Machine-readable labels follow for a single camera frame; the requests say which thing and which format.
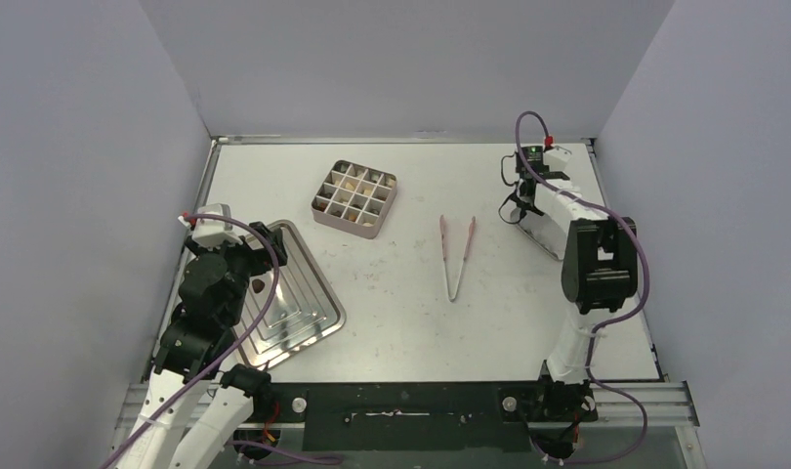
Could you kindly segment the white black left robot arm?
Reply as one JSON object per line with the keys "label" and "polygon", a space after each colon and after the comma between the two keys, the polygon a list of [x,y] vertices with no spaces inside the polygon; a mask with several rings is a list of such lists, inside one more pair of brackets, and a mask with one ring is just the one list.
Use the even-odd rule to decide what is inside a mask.
{"label": "white black left robot arm", "polygon": [[222,447],[233,419],[259,420],[272,410],[267,373],[237,364],[225,371],[224,414],[203,427],[204,443],[186,440],[189,419],[223,361],[243,342],[240,323],[250,281],[288,262],[280,229],[219,214],[182,217],[192,254],[178,288],[179,303],[160,337],[146,398],[132,432],[106,468],[199,468]]}

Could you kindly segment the pink grid chocolate box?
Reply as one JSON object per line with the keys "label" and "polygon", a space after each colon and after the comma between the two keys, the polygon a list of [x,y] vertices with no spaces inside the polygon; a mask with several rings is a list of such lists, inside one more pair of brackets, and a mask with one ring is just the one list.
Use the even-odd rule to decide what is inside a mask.
{"label": "pink grid chocolate box", "polygon": [[398,178],[378,169],[337,160],[311,202],[320,225],[374,239],[396,200]]}

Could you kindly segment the small square metal lid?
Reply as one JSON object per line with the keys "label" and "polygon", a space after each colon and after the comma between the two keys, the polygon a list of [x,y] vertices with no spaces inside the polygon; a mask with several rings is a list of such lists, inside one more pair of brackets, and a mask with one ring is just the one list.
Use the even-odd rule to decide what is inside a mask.
{"label": "small square metal lid", "polygon": [[550,216],[526,211],[520,218],[519,228],[555,260],[563,260],[567,231]]}

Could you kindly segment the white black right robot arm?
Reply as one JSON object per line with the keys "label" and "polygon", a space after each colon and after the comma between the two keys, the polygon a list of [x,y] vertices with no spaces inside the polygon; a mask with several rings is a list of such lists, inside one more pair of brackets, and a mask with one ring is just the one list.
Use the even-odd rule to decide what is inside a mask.
{"label": "white black right robot arm", "polygon": [[623,307],[637,289],[638,256],[626,231],[588,202],[567,174],[568,151],[526,146],[515,155],[519,181],[513,196],[515,224],[561,264],[566,317],[556,345],[543,365],[534,395],[536,409],[557,418],[565,411],[590,409],[587,355],[599,337],[595,326]]}

